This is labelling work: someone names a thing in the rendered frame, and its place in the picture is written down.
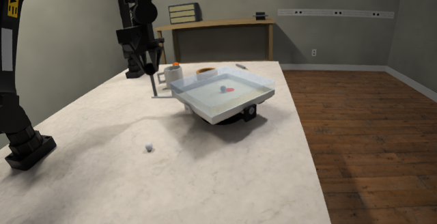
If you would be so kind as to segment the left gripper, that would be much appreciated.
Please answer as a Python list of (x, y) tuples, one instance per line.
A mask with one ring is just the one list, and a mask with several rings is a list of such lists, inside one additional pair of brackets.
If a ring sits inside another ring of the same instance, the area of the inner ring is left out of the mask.
[[(160, 58), (163, 52), (163, 46), (160, 47), (159, 43), (164, 43), (164, 38), (156, 38), (152, 42), (147, 43), (140, 43), (137, 46), (137, 49), (134, 49), (134, 52), (130, 53), (132, 58), (140, 65), (141, 69), (144, 71), (144, 66), (147, 64), (147, 57), (146, 57), (146, 51), (148, 51), (150, 55), (150, 59), (152, 61), (153, 67), (156, 72), (158, 72), (159, 69), (159, 63)], [(158, 50), (158, 52), (156, 52)], [(156, 54), (157, 53), (157, 54)], [(143, 60), (143, 64), (139, 58), (141, 55), (141, 58)]]

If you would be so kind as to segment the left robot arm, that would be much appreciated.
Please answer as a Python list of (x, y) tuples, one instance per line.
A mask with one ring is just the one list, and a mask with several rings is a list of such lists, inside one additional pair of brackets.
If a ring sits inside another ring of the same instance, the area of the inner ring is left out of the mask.
[[(129, 3), (134, 2), (135, 4), (130, 8)], [(155, 40), (152, 23), (158, 16), (158, 10), (152, 0), (118, 0), (118, 4), (123, 29), (116, 30), (116, 34), (124, 57), (128, 59), (128, 71), (125, 74), (126, 76), (138, 75), (143, 71), (130, 53), (137, 49), (138, 44)], [(132, 24), (138, 26), (133, 27)]]

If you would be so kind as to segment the small grey ball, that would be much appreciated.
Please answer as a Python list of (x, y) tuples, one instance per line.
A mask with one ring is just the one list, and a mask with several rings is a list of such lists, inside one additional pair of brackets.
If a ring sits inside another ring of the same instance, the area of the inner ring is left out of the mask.
[(153, 145), (152, 145), (151, 143), (146, 143), (146, 144), (145, 144), (145, 148), (146, 148), (147, 150), (151, 150), (151, 149), (153, 148)]

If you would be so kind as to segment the grey mug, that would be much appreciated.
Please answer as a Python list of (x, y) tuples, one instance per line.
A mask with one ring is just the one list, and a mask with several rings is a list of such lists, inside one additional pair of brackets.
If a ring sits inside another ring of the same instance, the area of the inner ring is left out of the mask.
[[(179, 70), (177, 70), (179, 69)], [(167, 88), (170, 88), (170, 82), (172, 81), (176, 81), (178, 79), (183, 79), (183, 73), (182, 73), (182, 67), (179, 65), (175, 65), (175, 66), (168, 66), (166, 68), (163, 69), (164, 72), (157, 72), (157, 77), (158, 77), (158, 84), (163, 84), (166, 83)], [(173, 70), (173, 71), (165, 71), (165, 70)], [(165, 74), (165, 80), (161, 81), (160, 80), (160, 75)]]

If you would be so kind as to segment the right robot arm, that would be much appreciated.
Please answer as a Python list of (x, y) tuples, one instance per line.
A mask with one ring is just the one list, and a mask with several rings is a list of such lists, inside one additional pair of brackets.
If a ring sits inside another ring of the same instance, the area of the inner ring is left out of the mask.
[(20, 13), (24, 0), (0, 0), (0, 134), (12, 151), (9, 164), (24, 166), (55, 140), (34, 130), (16, 95), (16, 51)]

